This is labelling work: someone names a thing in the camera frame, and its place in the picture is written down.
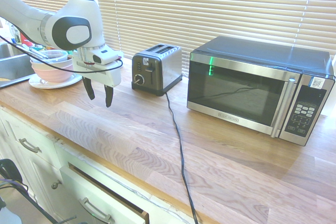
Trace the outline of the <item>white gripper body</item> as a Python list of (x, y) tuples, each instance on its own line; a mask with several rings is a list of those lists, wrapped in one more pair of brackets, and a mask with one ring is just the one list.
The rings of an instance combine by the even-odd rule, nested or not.
[(107, 65), (95, 63), (93, 65), (85, 64), (78, 57), (72, 57), (73, 70), (85, 78), (102, 83), (109, 87), (115, 87), (121, 82), (120, 60), (113, 61)]

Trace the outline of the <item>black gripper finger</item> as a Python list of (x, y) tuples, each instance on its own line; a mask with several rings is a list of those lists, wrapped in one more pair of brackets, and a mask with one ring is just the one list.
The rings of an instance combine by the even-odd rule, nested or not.
[(83, 81), (88, 97), (90, 98), (90, 100), (93, 100), (95, 98), (95, 93), (91, 85), (91, 79), (82, 77), (82, 81)]
[(105, 99), (106, 107), (109, 108), (112, 104), (114, 88), (110, 87), (110, 86), (107, 86), (107, 85), (104, 85), (104, 90), (105, 90), (105, 93), (106, 93), (106, 99)]

